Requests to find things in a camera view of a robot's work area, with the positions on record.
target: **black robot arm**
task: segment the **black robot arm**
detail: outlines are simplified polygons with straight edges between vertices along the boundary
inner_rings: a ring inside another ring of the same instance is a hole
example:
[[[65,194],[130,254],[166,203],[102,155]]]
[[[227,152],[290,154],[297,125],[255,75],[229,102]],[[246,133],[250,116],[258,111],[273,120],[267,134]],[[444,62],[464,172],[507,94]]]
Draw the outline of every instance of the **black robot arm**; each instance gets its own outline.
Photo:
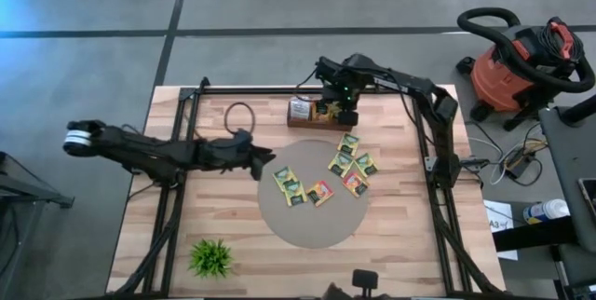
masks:
[[[261,179],[263,165],[271,161],[271,149],[252,144],[252,136],[238,130],[232,138],[170,142],[107,126],[99,120],[68,123],[64,151],[75,157],[101,156],[122,164],[130,172],[142,170],[154,181],[174,185],[186,170],[251,168]]]
[[[384,68],[370,58],[354,54],[342,63],[320,57],[315,70],[317,79],[323,82],[322,101],[337,102],[342,109],[340,123],[356,125],[360,93],[370,85],[393,89],[412,97],[420,113],[432,131],[436,160],[430,161],[433,181],[438,187],[452,188],[461,165],[454,153],[453,123],[457,113],[457,101],[427,78],[407,75]]]

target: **circular mat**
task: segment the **circular mat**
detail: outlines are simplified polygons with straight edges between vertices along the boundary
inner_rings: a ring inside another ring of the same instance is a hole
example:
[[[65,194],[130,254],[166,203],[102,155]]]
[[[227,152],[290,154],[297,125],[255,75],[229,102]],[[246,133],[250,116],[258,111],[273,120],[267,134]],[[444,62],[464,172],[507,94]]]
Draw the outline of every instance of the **circular mat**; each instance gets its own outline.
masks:
[[[330,247],[353,234],[366,214],[369,193],[354,197],[342,184],[342,178],[327,169],[337,153],[336,147],[323,141],[293,143],[276,151],[277,157],[263,169],[258,191],[261,215],[269,228],[290,244],[307,249]],[[309,198],[288,207],[273,178],[273,173],[285,166],[302,181],[305,191],[323,180],[333,196],[318,207]],[[356,165],[350,169],[353,170],[357,170]]]

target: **gray floor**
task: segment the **gray floor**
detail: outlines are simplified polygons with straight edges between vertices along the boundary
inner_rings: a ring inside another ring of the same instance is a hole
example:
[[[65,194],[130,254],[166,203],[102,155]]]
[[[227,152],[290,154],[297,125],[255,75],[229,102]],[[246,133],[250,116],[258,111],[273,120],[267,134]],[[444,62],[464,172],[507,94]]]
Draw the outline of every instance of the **gray floor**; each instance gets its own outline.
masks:
[[[0,2],[0,31],[164,30],[174,6],[174,0]],[[179,28],[455,26],[461,11],[487,6],[510,8],[529,24],[555,15],[573,25],[596,23],[594,0],[185,0]],[[580,37],[589,60],[596,61],[596,34]],[[130,176],[107,160],[66,156],[65,126],[73,119],[98,118],[142,127],[163,44],[162,37],[0,39],[0,149],[76,196],[71,210],[46,207],[23,257],[15,299],[103,293]],[[470,34],[177,38],[165,84],[194,85],[202,76],[218,85],[296,84],[320,55],[341,60],[361,52],[403,72],[455,83],[467,115],[473,92],[454,65],[489,45]],[[560,96],[557,103],[585,97]],[[505,133],[498,117],[494,120],[483,126],[504,148],[525,133],[522,127]],[[483,138],[474,127],[468,132]],[[482,144],[472,142],[472,149],[481,157],[496,156]],[[561,197],[548,152],[540,158],[544,174],[532,187],[507,180],[491,186],[490,170],[484,171],[484,196],[525,202]],[[546,252],[523,251],[519,262],[502,267],[514,293],[554,297],[548,281],[554,265]]]

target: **shop vacuum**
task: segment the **shop vacuum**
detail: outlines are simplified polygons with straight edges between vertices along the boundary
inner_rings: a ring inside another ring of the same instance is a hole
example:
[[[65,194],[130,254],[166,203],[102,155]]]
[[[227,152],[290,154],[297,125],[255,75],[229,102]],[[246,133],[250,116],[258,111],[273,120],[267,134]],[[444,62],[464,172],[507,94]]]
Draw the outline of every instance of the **shop vacuum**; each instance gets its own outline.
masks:
[[[470,21],[485,16],[504,20],[508,28],[499,32]],[[494,42],[478,59],[465,57],[455,67],[470,76],[478,95],[470,111],[476,121],[482,122],[493,112],[517,113],[503,126],[510,131],[525,119],[537,118],[538,110],[559,93],[580,93],[594,86],[581,40],[557,17],[545,26],[526,26],[509,10],[480,7],[462,13],[457,25]],[[570,79],[573,71],[579,81]]]

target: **green succulent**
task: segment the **green succulent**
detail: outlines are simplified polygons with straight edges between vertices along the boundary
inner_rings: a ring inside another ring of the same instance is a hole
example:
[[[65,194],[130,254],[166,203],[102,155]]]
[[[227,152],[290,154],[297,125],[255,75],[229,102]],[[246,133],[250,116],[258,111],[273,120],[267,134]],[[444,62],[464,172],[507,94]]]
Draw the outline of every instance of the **green succulent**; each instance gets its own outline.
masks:
[[[207,277],[227,277],[230,271],[232,256],[230,248],[224,246],[224,240],[204,240],[193,245],[190,252],[189,270],[195,271],[195,276],[201,278]]]

